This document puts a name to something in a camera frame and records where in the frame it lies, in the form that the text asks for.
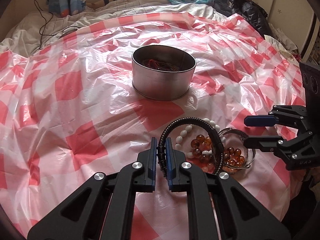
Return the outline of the silver bangle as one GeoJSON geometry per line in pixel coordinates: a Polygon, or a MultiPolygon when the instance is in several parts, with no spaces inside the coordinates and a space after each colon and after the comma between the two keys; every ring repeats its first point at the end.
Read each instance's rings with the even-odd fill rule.
{"type": "Polygon", "coordinates": [[[220,139],[225,148],[225,152],[229,154],[229,159],[225,157],[224,169],[231,173],[251,167],[255,160],[256,150],[247,148],[244,140],[248,135],[238,129],[227,127],[218,132],[220,139]]]}

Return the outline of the red white checkered plastic sheet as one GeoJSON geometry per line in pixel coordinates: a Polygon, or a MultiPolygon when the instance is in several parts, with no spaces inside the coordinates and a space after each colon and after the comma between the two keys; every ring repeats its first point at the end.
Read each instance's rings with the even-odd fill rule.
{"type": "Polygon", "coordinates": [[[1,53],[1,205],[26,235],[95,172],[135,161],[173,120],[196,116],[253,135],[244,117],[303,105],[298,66],[240,16],[221,22],[187,12],[104,20],[30,57],[1,53]],[[161,44],[197,62],[188,94],[155,101],[132,87],[132,53],[161,44]]]}

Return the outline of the round silver metal tin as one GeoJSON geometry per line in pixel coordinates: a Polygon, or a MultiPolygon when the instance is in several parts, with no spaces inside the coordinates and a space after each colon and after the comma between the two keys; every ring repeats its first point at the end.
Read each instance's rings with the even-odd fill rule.
{"type": "Polygon", "coordinates": [[[146,98],[172,101],[187,94],[196,67],[196,60],[187,52],[159,44],[143,46],[132,54],[132,85],[146,98]],[[144,59],[172,63],[179,72],[154,70],[141,65],[144,59]]]}

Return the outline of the black jacket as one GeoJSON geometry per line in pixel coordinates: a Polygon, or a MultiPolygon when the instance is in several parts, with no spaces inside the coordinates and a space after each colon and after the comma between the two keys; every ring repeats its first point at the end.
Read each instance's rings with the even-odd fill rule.
{"type": "Polygon", "coordinates": [[[272,35],[267,12],[252,0],[214,0],[212,7],[227,17],[242,16],[262,37],[272,35]]]}

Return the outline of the light blue plastic bag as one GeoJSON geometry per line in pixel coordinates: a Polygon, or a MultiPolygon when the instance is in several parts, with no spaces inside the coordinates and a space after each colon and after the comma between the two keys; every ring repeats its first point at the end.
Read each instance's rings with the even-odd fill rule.
{"type": "Polygon", "coordinates": [[[212,5],[214,4],[215,0],[168,0],[168,1],[174,5],[187,4],[187,3],[212,5]]]}

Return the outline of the white striped duvet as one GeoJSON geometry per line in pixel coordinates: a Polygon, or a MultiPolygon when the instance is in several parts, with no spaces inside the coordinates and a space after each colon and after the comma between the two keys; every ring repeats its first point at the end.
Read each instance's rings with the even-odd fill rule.
{"type": "Polygon", "coordinates": [[[1,53],[10,50],[23,57],[29,57],[40,48],[61,38],[67,31],[78,30],[111,18],[151,12],[188,12],[194,16],[219,22],[226,18],[212,6],[206,4],[171,4],[169,0],[118,0],[97,10],[88,8],[77,15],[64,18],[51,16],[44,12],[43,15],[50,21],[45,29],[46,36],[41,36],[39,29],[44,25],[44,19],[38,12],[31,12],[1,40],[1,53]]]}

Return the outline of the striped brown pillow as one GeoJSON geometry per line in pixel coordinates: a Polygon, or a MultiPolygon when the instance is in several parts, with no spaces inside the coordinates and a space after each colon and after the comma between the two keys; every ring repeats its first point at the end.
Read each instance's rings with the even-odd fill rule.
{"type": "Polygon", "coordinates": [[[89,3],[89,2],[86,2],[86,7],[89,7],[91,9],[98,9],[100,7],[103,7],[113,1],[121,1],[121,0],[99,0],[97,2],[94,2],[94,3],[89,3]]]}

